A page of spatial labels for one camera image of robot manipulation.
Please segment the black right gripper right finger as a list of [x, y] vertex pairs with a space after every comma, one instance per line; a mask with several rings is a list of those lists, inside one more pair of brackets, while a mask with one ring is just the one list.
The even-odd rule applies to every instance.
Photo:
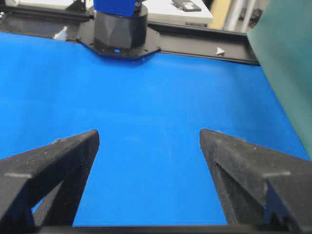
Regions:
[[312, 163], [202, 129], [200, 148], [229, 224], [312, 229]]

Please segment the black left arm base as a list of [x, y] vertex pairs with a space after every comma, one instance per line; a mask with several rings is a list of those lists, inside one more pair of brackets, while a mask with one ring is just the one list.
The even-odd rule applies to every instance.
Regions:
[[160, 51], [141, 0], [95, 0], [94, 16], [79, 26], [79, 43], [106, 57], [135, 60]]

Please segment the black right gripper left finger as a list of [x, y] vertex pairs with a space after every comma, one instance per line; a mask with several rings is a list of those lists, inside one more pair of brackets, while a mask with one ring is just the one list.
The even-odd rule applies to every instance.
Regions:
[[0, 161], [0, 227], [72, 226], [99, 148], [90, 130]]

